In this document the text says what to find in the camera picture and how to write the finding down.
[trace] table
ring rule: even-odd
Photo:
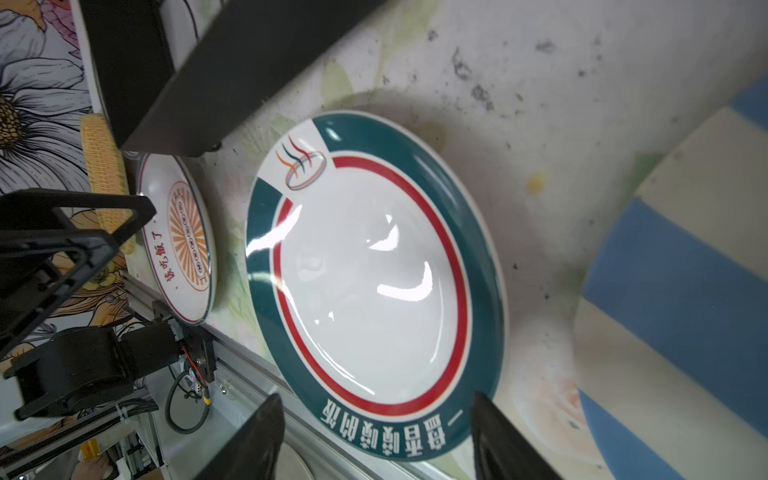
[[[188,3],[202,33],[220,5]],[[163,5],[177,64],[194,44],[182,8],[182,0]],[[441,153],[487,220],[510,306],[496,405],[564,478],[612,478],[574,381],[571,329],[586,269],[650,170],[768,73],[766,18],[760,0],[392,0],[219,151],[187,159],[216,212],[218,287],[207,324],[271,360],[243,261],[257,168],[313,114],[380,114]],[[127,261],[154,283],[141,248]],[[471,444],[435,464],[467,478]]]

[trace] chinese character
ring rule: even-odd
[[[442,425],[440,423],[440,414],[426,419],[424,421],[424,428],[427,430],[427,441],[429,442],[429,448],[432,450],[439,450],[445,445],[445,433],[442,431]]]
[[[332,402],[331,399],[328,399],[328,403],[326,404],[326,408],[323,409],[323,415],[325,418],[323,421],[328,424],[328,426],[333,429],[336,426],[336,419],[339,418],[339,412],[341,409],[339,406]]]
[[[362,431],[360,432],[360,446],[365,450],[376,450],[376,443],[379,441],[379,429],[373,428],[372,422],[362,421]]]
[[[349,416],[349,420],[347,420],[347,414],[344,412],[344,416],[341,418],[341,427],[339,428],[339,433],[342,437],[347,437],[349,441],[355,439],[355,432],[357,432],[357,423],[358,419],[354,415]]]
[[[392,432],[394,427],[384,427],[382,432],[382,450],[384,455],[400,453],[400,432]]]
[[[419,424],[409,425],[406,431],[406,452],[409,457],[416,457],[422,454],[422,439],[419,431]]]

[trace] plate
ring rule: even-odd
[[[266,343],[293,391],[383,458],[446,453],[493,396],[501,268],[464,187],[429,146],[353,111],[304,121],[264,158],[246,262]]]
[[[137,190],[157,210],[142,230],[157,285],[176,316],[202,323],[216,293],[216,247],[200,191],[181,160],[159,154],[144,159]]]
[[[581,402],[618,480],[768,472],[768,80],[650,174],[588,274]]]

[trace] red wire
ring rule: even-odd
[[[197,369],[197,364],[192,361],[192,357],[190,357],[189,352],[187,352],[187,347],[186,346],[182,346],[181,349],[184,351],[184,355],[187,356],[187,360],[190,361],[190,365],[192,365],[192,368],[194,369],[194,371],[197,372],[197,378],[200,379],[200,381],[203,383],[203,385],[207,385],[207,383],[205,383],[205,379],[200,374],[200,370]]]

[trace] flower center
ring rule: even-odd
[[[0,96],[0,148],[6,150],[21,140],[22,123],[13,105]]]

